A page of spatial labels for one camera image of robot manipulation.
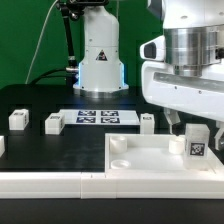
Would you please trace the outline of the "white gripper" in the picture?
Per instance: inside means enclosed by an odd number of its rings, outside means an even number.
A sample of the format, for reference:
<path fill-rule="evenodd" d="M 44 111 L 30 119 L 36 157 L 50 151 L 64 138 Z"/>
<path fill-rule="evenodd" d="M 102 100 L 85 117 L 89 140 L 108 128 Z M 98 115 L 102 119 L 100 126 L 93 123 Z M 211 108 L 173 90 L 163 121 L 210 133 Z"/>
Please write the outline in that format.
<path fill-rule="evenodd" d="M 173 67 L 161 62 L 146 61 L 141 68 L 142 93 L 148 103 L 164 108 L 169 124 L 181 122 L 178 112 L 185 112 L 216 121 L 215 149 L 221 150 L 224 134 L 224 63 L 205 66 L 201 77 L 175 75 Z"/>

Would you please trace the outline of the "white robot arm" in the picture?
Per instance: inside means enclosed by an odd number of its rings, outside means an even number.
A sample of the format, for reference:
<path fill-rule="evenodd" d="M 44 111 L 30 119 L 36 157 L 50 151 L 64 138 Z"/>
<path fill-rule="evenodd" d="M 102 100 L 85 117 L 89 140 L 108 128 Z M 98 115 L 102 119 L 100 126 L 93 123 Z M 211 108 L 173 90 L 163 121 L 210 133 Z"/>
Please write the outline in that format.
<path fill-rule="evenodd" d="M 216 122 L 224 149 L 224 0 L 148 0 L 163 34 L 140 47 L 142 94 L 164 108 L 172 125 L 180 112 Z"/>

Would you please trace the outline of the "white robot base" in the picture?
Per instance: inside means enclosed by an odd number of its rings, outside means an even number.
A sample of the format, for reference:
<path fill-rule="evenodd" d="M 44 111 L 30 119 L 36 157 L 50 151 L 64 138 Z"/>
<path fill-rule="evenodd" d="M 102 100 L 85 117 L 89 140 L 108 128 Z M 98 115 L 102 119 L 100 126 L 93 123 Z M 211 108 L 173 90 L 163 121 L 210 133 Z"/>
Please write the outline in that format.
<path fill-rule="evenodd" d="M 104 6 L 84 10 L 84 58 L 79 63 L 76 94 L 112 98 L 125 93 L 124 64 L 119 59 L 119 22 Z"/>

